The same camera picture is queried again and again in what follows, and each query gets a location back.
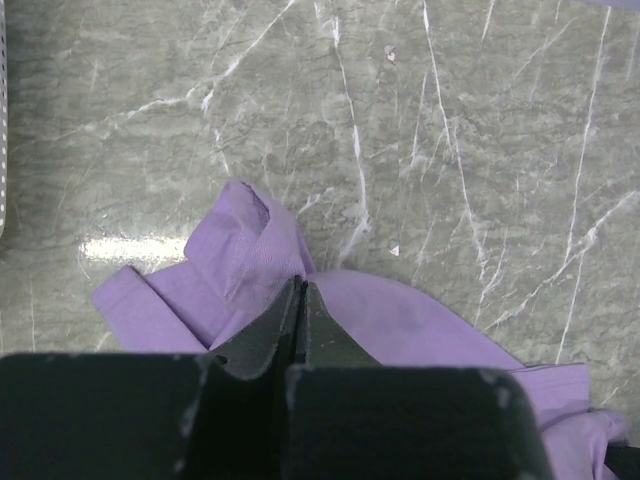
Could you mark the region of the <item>purple t shirt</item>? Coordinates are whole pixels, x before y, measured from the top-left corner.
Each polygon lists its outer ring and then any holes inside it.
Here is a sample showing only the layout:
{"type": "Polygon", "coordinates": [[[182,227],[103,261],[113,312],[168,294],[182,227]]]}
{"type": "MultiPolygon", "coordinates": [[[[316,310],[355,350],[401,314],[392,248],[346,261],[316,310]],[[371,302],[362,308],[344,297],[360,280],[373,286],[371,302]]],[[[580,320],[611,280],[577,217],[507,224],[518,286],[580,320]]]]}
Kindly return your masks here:
{"type": "Polygon", "coordinates": [[[532,402],[555,477],[613,477],[606,451],[626,441],[628,425],[619,413],[592,407],[586,366],[527,367],[418,290],[362,272],[318,271],[294,215],[257,187],[228,183],[185,256],[146,276],[123,267],[94,292],[94,305],[123,348],[214,349],[299,276],[318,286],[330,316],[382,364],[508,371],[532,402]]]}

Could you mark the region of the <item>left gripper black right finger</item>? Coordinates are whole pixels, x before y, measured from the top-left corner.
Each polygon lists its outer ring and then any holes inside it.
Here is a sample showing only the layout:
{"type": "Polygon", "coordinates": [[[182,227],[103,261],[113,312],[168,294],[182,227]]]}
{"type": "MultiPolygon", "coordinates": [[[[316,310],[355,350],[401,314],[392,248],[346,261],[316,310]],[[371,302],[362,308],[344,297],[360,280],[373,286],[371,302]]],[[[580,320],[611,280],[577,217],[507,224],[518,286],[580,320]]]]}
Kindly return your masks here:
{"type": "Polygon", "coordinates": [[[549,479],[530,402],[485,368],[385,367],[303,289],[285,383],[288,479],[549,479]]]}

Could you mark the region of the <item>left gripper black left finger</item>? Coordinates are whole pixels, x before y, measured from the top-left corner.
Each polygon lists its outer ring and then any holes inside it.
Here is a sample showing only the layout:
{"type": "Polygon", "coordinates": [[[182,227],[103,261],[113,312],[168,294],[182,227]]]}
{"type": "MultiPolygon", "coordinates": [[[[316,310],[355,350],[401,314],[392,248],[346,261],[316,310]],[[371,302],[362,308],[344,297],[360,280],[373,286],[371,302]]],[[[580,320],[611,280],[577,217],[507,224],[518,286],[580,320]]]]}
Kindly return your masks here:
{"type": "Polygon", "coordinates": [[[284,376],[303,292],[202,354],[1,361],[5,479],[282,479],[284,376]]]}

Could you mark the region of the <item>white laundry basket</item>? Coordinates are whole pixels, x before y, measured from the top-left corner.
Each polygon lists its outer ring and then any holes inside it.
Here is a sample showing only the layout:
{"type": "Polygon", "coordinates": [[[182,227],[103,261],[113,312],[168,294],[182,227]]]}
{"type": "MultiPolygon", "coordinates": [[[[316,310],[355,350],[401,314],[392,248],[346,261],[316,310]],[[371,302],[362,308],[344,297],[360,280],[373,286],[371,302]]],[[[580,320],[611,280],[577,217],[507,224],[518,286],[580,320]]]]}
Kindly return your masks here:
{"type": "Polygon", "coordinates": [[[7,178],[8,178],[8,86],[7,86],[7,34],[5,1],[1,0],[0,5],[0,236],[6,227],[6,201],[7,201],[7,178]]]}

